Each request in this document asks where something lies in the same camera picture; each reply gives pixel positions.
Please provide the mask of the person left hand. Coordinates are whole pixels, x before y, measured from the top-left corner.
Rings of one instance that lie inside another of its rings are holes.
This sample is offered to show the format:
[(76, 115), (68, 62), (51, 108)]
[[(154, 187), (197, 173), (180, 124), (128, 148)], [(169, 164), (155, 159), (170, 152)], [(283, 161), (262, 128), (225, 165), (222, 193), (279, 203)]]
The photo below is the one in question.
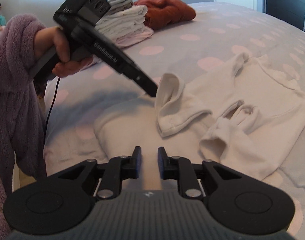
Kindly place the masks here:
[(67, 38), (59, 27), (44, 28), (35, 34), (35, 59), (39, 60), (52, 46), (55, 47), (55, 51), (60, 59), (60, 62), (53, 68), (52, 73), (60, 78), (79, 72), (93, 61), (93, 57), (86, 57), (80, 61), (72, 61)]

